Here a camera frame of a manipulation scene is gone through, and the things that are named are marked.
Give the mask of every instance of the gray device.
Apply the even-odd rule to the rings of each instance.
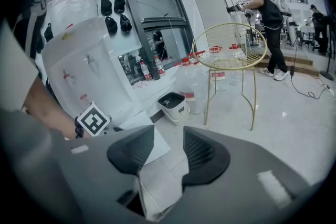
[[[21,112],[0,111],[0,117],[2,145],[15,176],[54,218],[150,223],[142,216],[138,175],[153,148],[153,125],[66,141]],[[181,199],[160,223],[281,223],[316,189],[261,146],[194,127],[183,132],[190,172],[182,179]],[[268,170],[292,198],[284,209],[257,179]]]

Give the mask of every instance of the white cloth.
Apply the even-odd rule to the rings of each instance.
[[[38,71],[25,55],[8,22],[0,26],[0,108],[21,110]]]

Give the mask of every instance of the black pants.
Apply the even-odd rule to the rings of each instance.
[[[328,38],[327,38],[327,28],[326,27],[315,27],[315,40],[320,45],[320,51],[327,52]]]
[[[267,46],[269,51],[271,52],[271,59],[269,59],[268,63],[268,71],[274,73],[275,66],[278,64],[278,68],[287,72],[287,66],[285,63],[285,58],[280,50],[280,34],[281,34],[281,22],[280,21],[269,21],[264,22],[265,26],[271,28],[278,28],[277,30],[271,30],[265,27]]]

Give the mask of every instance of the hand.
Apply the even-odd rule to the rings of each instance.
[[[245,10],[245,7],[243,5],[236,5],[236,6],[232,6],[230,8],[226,8],[227,12],[241,12],[243,10]]]

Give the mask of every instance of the black t-shirt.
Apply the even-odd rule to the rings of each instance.
[[[259,7],[259,12],[264,23],[268,21],[282,21],[283,17],[278,7],[270,0],[264,0],[263,6]]]

